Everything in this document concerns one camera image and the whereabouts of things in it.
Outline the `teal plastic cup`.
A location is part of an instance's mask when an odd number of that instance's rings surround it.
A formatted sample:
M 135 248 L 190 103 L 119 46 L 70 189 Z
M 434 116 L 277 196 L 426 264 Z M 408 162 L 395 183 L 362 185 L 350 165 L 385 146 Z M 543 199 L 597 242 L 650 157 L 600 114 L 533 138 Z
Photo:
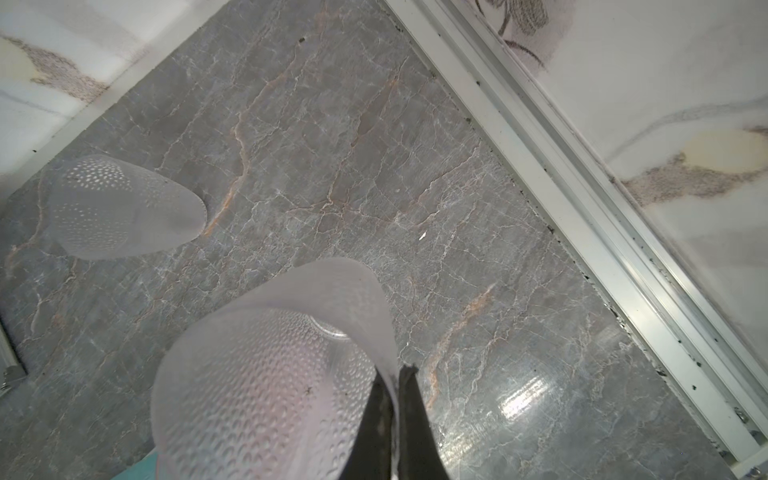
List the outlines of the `teal plastic cup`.
M 113 480 L 156 480 L 158 452 L 151 451 L 140 461 L 119 473 Z

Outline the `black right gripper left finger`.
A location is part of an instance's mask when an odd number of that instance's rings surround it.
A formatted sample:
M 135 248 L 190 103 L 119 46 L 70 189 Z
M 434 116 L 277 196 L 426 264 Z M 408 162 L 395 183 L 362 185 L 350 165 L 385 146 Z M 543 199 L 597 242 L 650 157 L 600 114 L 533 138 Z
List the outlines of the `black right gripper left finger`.
M 393 418 L 393 402 L 384 380 L 377 373 L 339 480 L 391 479 Z

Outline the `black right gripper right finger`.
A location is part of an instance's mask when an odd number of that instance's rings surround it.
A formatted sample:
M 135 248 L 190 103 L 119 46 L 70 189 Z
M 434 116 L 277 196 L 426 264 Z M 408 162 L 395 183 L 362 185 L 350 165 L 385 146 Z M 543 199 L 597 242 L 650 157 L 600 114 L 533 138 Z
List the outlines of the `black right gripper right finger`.
M 430 427 L 417 373 L 416 366 L 403 366 L 399 373 L 398 478 L 449 480 Z

